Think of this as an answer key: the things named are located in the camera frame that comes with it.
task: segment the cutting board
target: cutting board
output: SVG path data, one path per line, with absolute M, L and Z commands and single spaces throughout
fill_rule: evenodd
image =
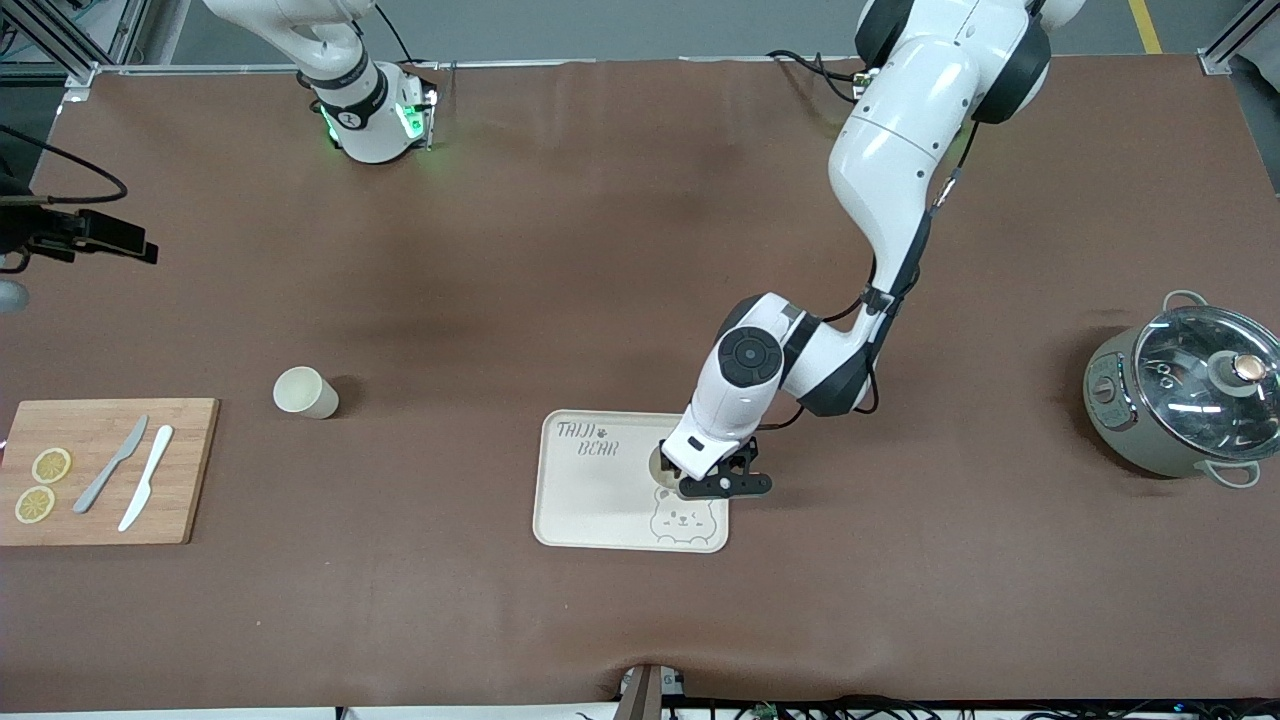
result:
M 88 512 L 72 512 L 76 500 L 142 415 L 150 420 L 138 448 L 115 469 Z M 212 398 L 40 400 L 18 405 L 0 461 L 0 546 L 187 542 L 216 420 L 218 401 Z M 116 528 L 133 498 L 160 425 L 173 425 L 173 439 L 151 477 L 151 500 L 122 533 Z M 24 525 L 14 515 L 14 506 L 23 491 L 38 484 L 31 477 L 31 464 L 50 447 L 70 452 L 72 470 L 47 486 L 56 495 L 54 511 L 38 523 Z

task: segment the lemon slice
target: lemon slice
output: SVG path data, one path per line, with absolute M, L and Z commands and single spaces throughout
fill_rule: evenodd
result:
M 72 471 L 72 454 L 60 447 L 50 447 L 31 464 L 31 477 L 37 483 L 56 483 Z
M 18 505 L 13 507 L 13 514 L 18 518 L 18 521 L 24 525 L 38 523 L 45 518 L 49 518 L 49 514 L 54 511 L 54 491 L 46 488 L 45 486 L 27 488 L 27 491 L 18 497 Z

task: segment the brown table cover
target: brown table cover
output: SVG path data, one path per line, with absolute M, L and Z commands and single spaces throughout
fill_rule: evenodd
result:
M 387 167 L 333 151 L 288 76 L 101 77 L 63 113 L 161 261 L 37 259 L 0 421 L 223 406 L 191 544 L 0 552 L 0 710 L 589 701 L 640 661 L 748 698 L 1280 694 L 1280 465 L 1248 492 L 1151 479 L 1079 397 L 1167 290 L 1280 327 L 1280 209 L 1226 78 L 1056 59 L 979 133 L 879 413 L 763 436 L 776 489 L 710 556 L 539 544 L 539 425 L 680 411 L 748 295 L 849 302 L 847 106 L 764 63 L 443 91 L 435 149 Z M 100 186 L 54 159 L 37 183 Z M 273 407 L 297 364 L 337 419 Z

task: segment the pot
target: pot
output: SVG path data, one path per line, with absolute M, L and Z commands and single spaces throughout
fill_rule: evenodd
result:
M 1193 305 L 1170 307 L 1175 297 Z M 1280 341 L 1258 323 L 1178 290 L 1143 327 L 1108 340 L 1084 373 L 1084 406 L 1126 460 L 1170 478 L 1251 488 L 1280 451 Z M 1224 470 L 1240 470 L 1231 482 Z

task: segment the beige tray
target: beige tray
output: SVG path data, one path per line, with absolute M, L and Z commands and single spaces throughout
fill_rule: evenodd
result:
M 658 484 L 657 448 L 680 415 L 557 410 L 543 421 L 534 536 L 543 544 L 716 552 L 727 500 L 681 500 Z

